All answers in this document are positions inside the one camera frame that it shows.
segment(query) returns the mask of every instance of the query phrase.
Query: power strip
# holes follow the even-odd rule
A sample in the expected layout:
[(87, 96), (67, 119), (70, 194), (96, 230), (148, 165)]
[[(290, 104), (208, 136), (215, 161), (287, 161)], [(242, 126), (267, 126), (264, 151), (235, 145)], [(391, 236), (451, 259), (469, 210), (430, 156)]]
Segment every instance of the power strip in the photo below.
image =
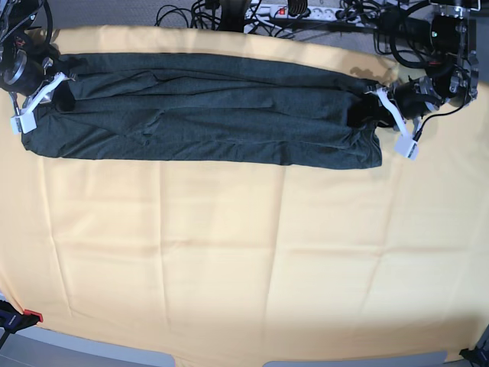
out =
[[(339, 21), (336, 17), (337, 12), (342, 11), (344, 9), (341, 8), (328, 8), (328, 7), (322, 7), (322, 6), (309, 6), (308, 7), (310, 13), (308, 16), (292, 16), (289, 15), (288, 9), (286, 5), (283, 4), (264, 4), (260, 5), (258, 8), (256, 14), (267, 18), (268, 20), (278, 20), (278, 21), (284, 21), (284, 20), (300, 20), (301, 22), (308, 22), (308, 21)], [(253, 10), (248, 10), (247, 12), (247, 19), (251, 18), (253, 14)], [(348, 21), (349, 24), (355, 24), (357, 26), (363, 27), (364, 25), (361, 23), (360, 17), (357, 17), (355, 19), (352, 19)]]

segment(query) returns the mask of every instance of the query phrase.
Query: black cable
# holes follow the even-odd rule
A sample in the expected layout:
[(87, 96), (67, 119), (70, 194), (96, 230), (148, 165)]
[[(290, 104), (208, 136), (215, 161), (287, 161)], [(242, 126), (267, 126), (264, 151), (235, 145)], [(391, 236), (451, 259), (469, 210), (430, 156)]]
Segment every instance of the black cable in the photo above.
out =
[(175, 13), (175, 14), (178, 14), (180, 17), (183, 18), (183, 20), (185, 21), (186, 27), (188, 28), (189, 27), (189, 20), (186, 18), (185, 14), (183, 13), (183, 10), (188, 10), (188, 9), (179, 9), (178, 8), (178, 9), (171, 9), (171, 10), (167, 11), (160, 18), (158, 18), (158, 20), (157, 20), (157, 22), (156, 22), (155, 25), (157, 27), (160, 27), (162, 20), (164, 20), (166, 16)]
[(27, 17), (25, 17), (24, 19), (22, 19), (19, 23), (17, 23), (15, 25), (15, 27), (13, 27), (5, 36), (2, 37), (2, 39), (0, 40), (0, 44), (3, 44), (3, 42), (8, 38), (10, 37), (10, 35), (12, 33), (14, 33), (17, 29), (20, 28), (20, 26), (23, 25), (23, 23), (25, 23), (26, 21), (30, 20), (31, 17), (33, 15), (36, 15), (43, 7), (44, 7), (44, 3), (46, 2), (46, 0), (40, 0), (40, 4), (39, 6), (36, 8), (36, 10), (34, 10), (33, 12), (31, 12)]
[(390, 34), (389, 38), (389, 46), (390, 46), (390, 51), (392, 52), (392, 55), (394, 56), (394, 59), (401, 65), (405, 67), (409, 67), (410, 69), (424, 69), (428, 67), (428, 63), (426, 61), (408, 61), (404, 59), (402, 56), (400, 56), (399, 51), (397, 50), (397, 45), (396, 45), (396, 32), (399, 29), (400, 22), (405, 21), (407, 17), (409, 17), (412, 13), (415, 11), (418, 11), (422, 8), (425, 8), (429, 6), (429, 0), (425, 0), (423, 2), (420, 2), (409, 9), (406, 10), (404, 14), (400, 14), (399, 18), (395, 22), (392, 32)]
[[(165, 14), (163, 14), (161, 17), (160, 17), (160, 13), (163, 9), (165, 8), (172, 8), (172, 10), (169, 10), (167, 11)], [(189, 9), (185, 9), (185, 8), (178, 8), (176, 7), (175, 5), (164, 5), (160, 8), (160, 10), (158, 10), (158, 13), (156, 15), (156, 21), (154, 23), (155, 26), (157, 27), (160, 27), (161, 26), (161, 22), (163, 19), (165, 19), (166, 16), (170, 15), (170, 14), (173, 14), (173, 13), (177, 13), (179, 16), (181, 16), (184, 20), (185, 20), (185, 23), (186, 23), (186, 26), (187, 28), (189, 27), (189, 20), (187, 19), (187, 17), (185, 16), (185, 14), (183, 13), (184, 11), (188, 11), (190, 12)]]
[(251, 20), (253, 20), (253, 18), (255, 18), (257, 16), (258, 9), (260, 8), (260, 5), (262, 2), (263, 2), (263, 0), (260, 0), (258, 2), (257, 6), (254, 8), (253, 12), (251, 13), (251, 17), (250, 17)]
[(411, 50), (414, 51), (415, 55), (417, 55), (417, 57), (422, 61), (422, 62), (426, 62), (426, 60), (424, 59), (423, 55), (417, 50), (417, 48), (414, 46), (414, 43), (413, 41), (411, 40), (411, 36), (409, 35), (408, 31), (407, 31), (407, 25), (406, 25), (406, 17), (403, 17), (402, 14), (403, 14), (403, 9), (400, 7), (400, 2), (397, 2), (397, 8), (399, 10), (399, 16), (402, 17), (403, 19), (403, 30), (404, 30), (404, 38), (406, 39), (406, 42), (407, 42), (407, 45), (409, 47), (411, 47)]
[(465, 107), (465, 101), (464, 103), (462, 103), (460, 105), (460, 107), (458, 107), (457, 109), (454, 109), (453, 111), (450, 111), (450, 112), (446, 112), (446, 113), (436, 113), (435, 115), (431, 115), (431, 116), (428, 116), (425, 121), (423, 122), (423, 124), (421, 125), (421, 128), (418, 130), (418, 132), (414, 135), (413, 137), (413, 140), (414, 141), (418, 141), (419, 138), (421, 137), (421, 134), (423, 133), (423, 129), (425, 128), (425, 125), (426, 123), (430, 120), (430, 119), (433, 119), (435, 117), (443, 117), (443, 116), (449, 116), (449, 115), (453, 115), (454, 113), (460, 111), (461, 109), (463, 109)]

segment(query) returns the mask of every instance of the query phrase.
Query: dark gray garment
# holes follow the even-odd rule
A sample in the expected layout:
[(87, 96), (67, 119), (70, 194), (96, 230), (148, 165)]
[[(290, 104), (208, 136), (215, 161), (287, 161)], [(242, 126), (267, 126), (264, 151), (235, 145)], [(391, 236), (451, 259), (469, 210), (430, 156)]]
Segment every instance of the dark gray garment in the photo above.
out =
[(26, 149), (53, 158), (381, 165), (375, 122), (348, 109), (368, 80), (209, 54), (86, 54), (72, 112), (37, 108)]

